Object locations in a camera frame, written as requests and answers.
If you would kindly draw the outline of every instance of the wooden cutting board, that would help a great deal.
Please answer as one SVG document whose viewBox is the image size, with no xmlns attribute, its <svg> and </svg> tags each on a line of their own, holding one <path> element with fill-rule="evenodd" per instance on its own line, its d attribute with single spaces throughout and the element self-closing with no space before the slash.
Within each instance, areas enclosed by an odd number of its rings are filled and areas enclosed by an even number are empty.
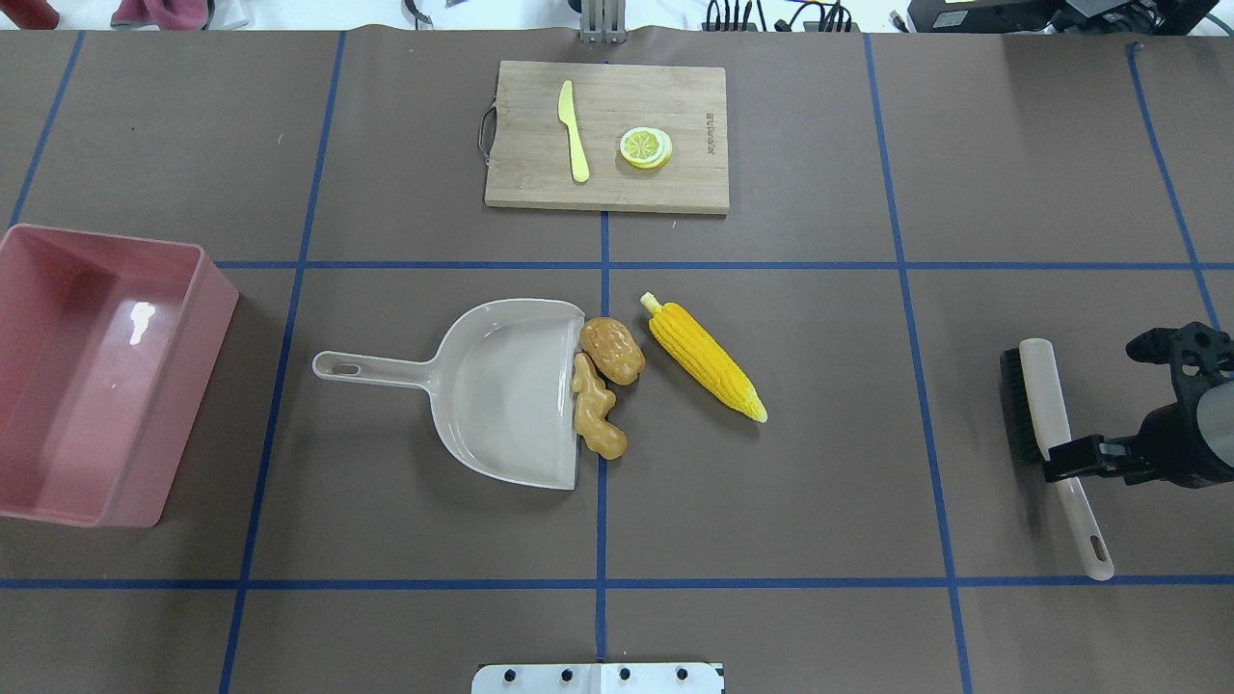
<svg viewBox="0 0 1234 694">
<path fill-rule="evenodd" d="M 591 167 L 570 177 L 557 117 L 561 83 L 574 82 L 579 135 Z M 728 98 L 722 68 L 502 61 L 497 125 L 484 201 L 494 207 L 728 214 Z M 673 138 L 673 158 L 637 169 L 617 147 L 632 127 Z"/>
</svg>

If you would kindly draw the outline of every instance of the brush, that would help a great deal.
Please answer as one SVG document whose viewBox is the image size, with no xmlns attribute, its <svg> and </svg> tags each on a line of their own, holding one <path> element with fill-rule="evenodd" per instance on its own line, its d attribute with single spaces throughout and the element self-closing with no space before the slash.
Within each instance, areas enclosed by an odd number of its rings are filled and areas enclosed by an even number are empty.
<svg viewBox="0 0 1234 694">
<path fill-rule="evenodd" d="M 1051 447 L 1071 441 L 1054 346 L 1038 337 L 1025 340 L 1018 348 L 1003 352 L 1000 367 L 1012 454 L 1022 462 L 1044 462 L 1049 459 Z M 1058 493 L 1066 512 L 1085 573 L 1093 580 L 1109 580 L 1114 575 L 1114 563 L 1083 484 L 1067 478 L 1050 483 L 1050 487 Z"/>
</svg>

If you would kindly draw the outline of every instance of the dustpan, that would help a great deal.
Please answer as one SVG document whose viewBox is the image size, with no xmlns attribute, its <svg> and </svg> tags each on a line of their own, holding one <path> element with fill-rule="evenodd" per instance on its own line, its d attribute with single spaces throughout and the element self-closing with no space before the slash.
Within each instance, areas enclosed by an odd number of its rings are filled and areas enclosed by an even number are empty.
<svg viewBox="0 0 1234 694">
<path fill-rule="evenodd" d="M 437 354 L 408 362 L 344 352 L 313 357 L 317 377 L 428 393 L 445 448 L 502 482 L 574 489 L 578 440 L 570 378 L 582 310 L 502 299 L 459 316 Z"/>
</svg>

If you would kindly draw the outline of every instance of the toy corn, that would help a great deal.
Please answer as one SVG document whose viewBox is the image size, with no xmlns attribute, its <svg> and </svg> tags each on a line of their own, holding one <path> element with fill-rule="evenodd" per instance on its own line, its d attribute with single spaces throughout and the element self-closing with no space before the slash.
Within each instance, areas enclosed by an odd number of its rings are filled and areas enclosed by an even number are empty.
<svg viewBox="0 0 1234 694">
<path fill-rule="evenodd" d="M 768 421 L 768 410 L 754 384 L 698 321 L 677 304 L 660 305 L 652 293 L 639 301 L 652 314 L 652 336 L 721 403 L 756 422 Z"/>
</svg>

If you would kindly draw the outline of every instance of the metal mount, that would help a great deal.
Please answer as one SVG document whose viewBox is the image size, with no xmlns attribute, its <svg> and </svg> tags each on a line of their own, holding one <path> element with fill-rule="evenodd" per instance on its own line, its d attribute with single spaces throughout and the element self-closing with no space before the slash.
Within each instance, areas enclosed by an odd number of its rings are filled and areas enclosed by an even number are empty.
<svg viewBox="0 0 1234 694">
<path fill-rule="evenodd" d="M 471 694 L 723 694 L 719 663 L 484 666 Z"/>
<path fill-rule="evenodd" d="M 626 0 L 582 0 L 584 43 L 626 43 Z"/>
</svg>

